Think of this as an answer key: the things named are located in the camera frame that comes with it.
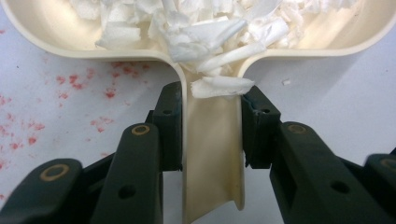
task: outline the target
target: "screw hole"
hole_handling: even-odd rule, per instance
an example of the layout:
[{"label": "screw hole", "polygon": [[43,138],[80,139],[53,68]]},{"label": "screw hole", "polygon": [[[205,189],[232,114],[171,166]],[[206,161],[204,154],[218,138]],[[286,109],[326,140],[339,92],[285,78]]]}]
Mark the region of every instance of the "screw hole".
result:
[{"label": "screw hole", "polygon": [[133,185],[125,185],[119,190],[119,197],[121,199],[129,199],[134,197],[136,194],[136,189]]},{"label": "screw hole", "polygon": [[347,184],[341,181],[333,181],[331,183],[331,187],[339,193],[348,194],[350,192],[350,188],[347,186]]},{"label": "screw hole", "polygon": [[165,115],[170,115],[170,114],[172,114],[172,110],[164,110],[163,113]]},{"label": "screw hole", "polygon": [[65,164],[53,165],[41,173],[40,179],[46,182],[57,180],[66,175],[69,169],[69,166]]},{"label": "screw hole", "polygon": [[138,125],[132,129],[132,134],[134,135],[142,135],[149,132],[149,126],[147,125]]},{"label": "screw hole", "polygon": [[298,124],[291,124],[288,126],[288,129],[292,133],[297,133],[297,134],[306,133],[306,128]]}]

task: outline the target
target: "white table surface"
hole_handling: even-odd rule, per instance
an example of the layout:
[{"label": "white table surface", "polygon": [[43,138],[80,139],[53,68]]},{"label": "white table surface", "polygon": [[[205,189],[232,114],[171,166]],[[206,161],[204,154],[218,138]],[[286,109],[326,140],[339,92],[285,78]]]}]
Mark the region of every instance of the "white table surface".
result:
[{"label": "white table surface", "polygon": [[[311,126],[336,155],[363,164],[367,155],[396,147],[395,41],[393,28],[363,52],[261,61],[246,77],[282,112],[282,121]],[[164,63],[47,53],[22,37],[2,9],[0,64],[0,207],[45,161],[74,158],[87,166],[114,152],[122,131],[144,121],[161,88],[178,80]],[[283,223],[269,172],[247,168],[245,175],[244,211],[227,203],[196,223]],[[181,186],[181,173],[164,175],[164,223],[181,223]]]}]

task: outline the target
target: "plastic chip pile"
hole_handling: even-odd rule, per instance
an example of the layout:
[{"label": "plastic chip pile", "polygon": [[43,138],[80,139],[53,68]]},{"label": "plastic chip pile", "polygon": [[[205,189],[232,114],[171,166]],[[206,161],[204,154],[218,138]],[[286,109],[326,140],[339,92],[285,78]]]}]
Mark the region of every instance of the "plastic chip pile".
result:
[{"label": "plastic chip pile", "polygon": [[203,78],[197,98],[246,93],[254,83],[230,78],[230,64],[267,48],[292,48],[304,36],[304,14],[351,7],[357,0],[70,0],[77,14],[101,20],[96,45],[136,49],[156,41],[175,63]]}]

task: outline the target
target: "red speckle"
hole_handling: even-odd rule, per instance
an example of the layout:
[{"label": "red speckle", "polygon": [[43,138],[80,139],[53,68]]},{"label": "red speckle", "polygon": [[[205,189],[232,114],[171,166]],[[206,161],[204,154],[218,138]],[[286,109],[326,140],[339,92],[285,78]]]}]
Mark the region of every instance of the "red speckle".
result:
[{"label": "red speckle", "polygon": [[114,122],[114,119],[108,119],[108,118],[104,118],[104,117],[100,117],[99,119],[105,124]]},{"label": "red speckle", "polygon": [[29,146],[31,146],[32,144],[34,144],[37,141],[37,139],[35,137],[30,137],[29,138]]},{"label": "red speckle", "polygon": [[124,65],[124,63],[122,63],[122,62],[114,62],[114,63],[111,63],[111,66],[113,67],[113,68],[118,68],[118,67],[121,67],[121,66],[123,66]]},{"label": "red speckle", "polygon": [[104,157],[108,157],[109,155],[110,155],[110,154],[108,154],[108,153],[106,153],[106,152],[102,152],[102,153],[100,154],[100,156],[103,157],[103,158],[104,158]]},{"label": "red speckle", "polygon": [[81,83],[78,83],[78,84],[73,84],[73,88],[76,90],[82,90],[82,88],[84,88],[84,87]]},{"label": "red speckle", "polygon": [[111,76],[113,76],[114,78],[117,78],[117,77],[120,76],[120,73],[118,73],[118,72],[113,72],[113,73],[111,74]]},{"label": "red speckle", "polygon": [[15,115],[12,115],[10,113],[7,113],[7,119],[11,122],[15,121]]},{"label": "red speckle", "polygon": [[46,126],[42,123],[35,123],[35,121],[30,121],[28,128],[34,128],[36,131],[43,130]]},{"label": "red speckle", "polygon": [[11,98],[7,98],[3,95],[0,95],[0,105],[5,105],[9,102],[11,102]]},{"label": "red speckle", "polygon": [[145,63],[145,64],[143,64],[142,68],[145,69],[145,70],[149,69],[149,65]]},{"label": "red speckle", "polygon": [[122,71],[124,74],[131,74],[134,70],[131,67],[123,67]]},{"label": "red speckle", "polygon": [[132,77],[133,77],[133,78],[139,78],[139,77],[140,77],[139,72],[138,72],[138,71],[134,71],[134,72],[132,73]]},{"label": "red speckle", "polygon": [[108,118],[105,118],[105,117],[100,117],[99,119],[91,120],[91,125],[92,125],[92,126],[95,126],[95,127],[96,127],[96,130],[97,130],[99,133],[102,133],[102,132],[105,131],[105,127],[104,127],[104,126],[105,126],[106,124],[110,124],[110,123],[112,123],[112,122],[114,122],[113,119],[108,119]]},{"label": "red speckle", "polygon": [[78,75],[76,75],[76,74],[71,75],[71,76],[69,77],[69,83],[70,83],[70,84],[74,84],[74,83],[76,83],[77,79],[78,79]]},{"label": "red speckle", "polygon": [[87,69],[87,79],[91,79],[91,78],[93,78],[93,76],[95,75],[95,70],[93,69],[93,68],[88,68]]},{"label": "red speckle", "polygon": [[66,78],[65,77],[56,77],[56,80],[58,81],[58,83],[60,85],[64,84],[66,82]]},{"label": "red speckle", "polygon": [[2,136],[9,136],[9,132],[7,131],[7,125],[0,125],[0,134]]},{"label": "red speckle", "polygon": [[105,95],[108,99],[111,99],[116,95],[116,90],[114,88],[107,88],[105,91]]},{"label": "red speckle", "polygon": [[48,63],[49,62],[49,58],[47,58],[47,57],[42,57],[42,59],[43,59],[44,63]]},{"label": "red speckle", "polygon": [[77,83],[78,75],[74,74],[69,77],[69,83],[76,90],[82,90],[84,85],[82,83]]},{"label": "red speckle", "polygon": [[69,97],[69,95],[67,94],[67,92],[61,92],[61,93],[59,93],[59,98],[67,99],[67,97]]},{"label": "red speckle", "polygon": [[44,124],[38,123],[35,125],[35,130],[36,131],[40,131],[43,130],[46,126],[44,126]]},{"label": "red speckle", "polygon": [[23,147],[23,144],[21,144],[21,143],[11,143],[11,144],[9,144],[9,146],[12,149],[17,150],[18,148]]}]

